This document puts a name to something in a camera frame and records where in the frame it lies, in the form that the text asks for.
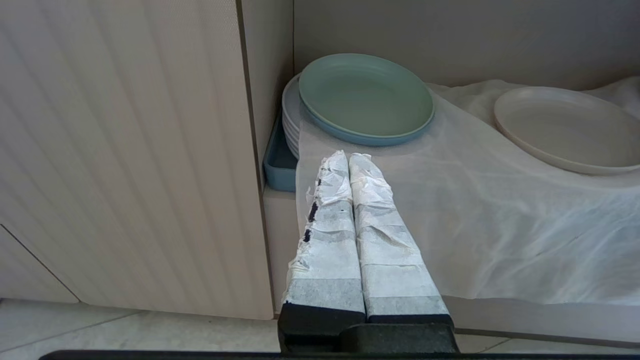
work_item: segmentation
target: blue plate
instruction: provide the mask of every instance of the blue plate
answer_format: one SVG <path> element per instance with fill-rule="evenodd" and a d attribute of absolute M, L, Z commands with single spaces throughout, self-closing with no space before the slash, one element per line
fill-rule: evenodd
<path fill-rule="evenodd" d="M 429 89 L 416 75 L 363 54 L 329 55 L 307 65 L 300 98 L 320 128 L 369 146 L 413 140 L 435 113 Z"/>

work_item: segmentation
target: white plate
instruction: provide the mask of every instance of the white plate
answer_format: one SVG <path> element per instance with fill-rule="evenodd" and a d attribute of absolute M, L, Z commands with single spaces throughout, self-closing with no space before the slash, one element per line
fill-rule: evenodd
<path fill-rule="evenodd" d="M 507 138 L 553 166 L 592 175 L 640 168 L 640 120 L 597 97 L 519 88 L 501 96 L 494 112 Z"/>
<path fill-rule="evenodd" d="M 298 139 L 298 137 L 300 136 L 300 131 L 293 129 L 293 127 L 290 124 L 283 122 L 282 127 L 284 128 L 285 133 L 289 132 L 295 137 L 295 139 Z"/>
<path fill-rule="evenodd" d="M 286 127 L 284 129 L 284 134 L 290 141 L 298 143 L 298 138 L 300 137 L 299 134 L 294 133 L 292 130 L 287 129 Z"/>
<path fill-rule="evenodd" d="M 291 150 L 291 153 L 298 158 L 298 135 L 292 134 L 286 127 L 284 129 L 284 135 L 289 150 Z"/>
<path fill-rule="evenodd" d="M 293 154 L 293 156 L 295 156 L 296 159 L 300 159 L 300 157 L 298 156 L 298 148 L 295 145 L 293 145 L 288 138 L 286 138 L 285 140 L 287 141 L 287 146 L 289 146 L 289 150 L 291 151 L 291 154 Z"/>
<path fill-rule="evenodd" d="M 306 120 L 308 115 L 302 109 L 298 78 L 300 74 L 294 76 L 282 92 L 282 113 L 283 123 L 288 123 L 292 129 L 299 132 L 300 122 Z"/>

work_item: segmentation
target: floor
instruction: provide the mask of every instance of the floor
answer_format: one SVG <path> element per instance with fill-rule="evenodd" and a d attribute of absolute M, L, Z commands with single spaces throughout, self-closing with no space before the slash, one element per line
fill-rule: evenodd
<path fill-rule="evenodd" d="M 489 336 L 456 335 L 462 352 L 638 354 L 598 347 Z M 4 299 L 0 360 L 38 359 L 61 349 L 278 352 L 276 321 Z"/>

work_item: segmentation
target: cabinet door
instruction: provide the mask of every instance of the cabinet door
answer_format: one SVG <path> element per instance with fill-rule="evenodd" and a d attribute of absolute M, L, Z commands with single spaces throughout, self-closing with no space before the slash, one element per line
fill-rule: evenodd
<path fill-rule="evenodd" d="M 0 2 L 0 211 L 89 304 L 271 318 L 234 0 Z"/>
<path fill-rule="evenodd" d="M 0 298 L 77 302 L 13 235 L 0 224 Z"/>

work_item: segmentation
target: white cloth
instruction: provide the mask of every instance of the white cloth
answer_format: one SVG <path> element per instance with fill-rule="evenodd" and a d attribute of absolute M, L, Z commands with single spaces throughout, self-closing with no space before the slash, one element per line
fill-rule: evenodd
<path fill-rule="evenodd" d="M 640 305 L 640 172 L 575 174 L 511 143 L 492 127 L 493 104 L 519 86 L 430 85 L 441 96 L 434 94 L 429 129 L 396 147 L 342 142 L 303 122 L 299 224 L 322 158 L 337 149 L 365 152 L 394 189 L 441 294 Z M 640 78 L 589 93 L 640 115 Z"/>

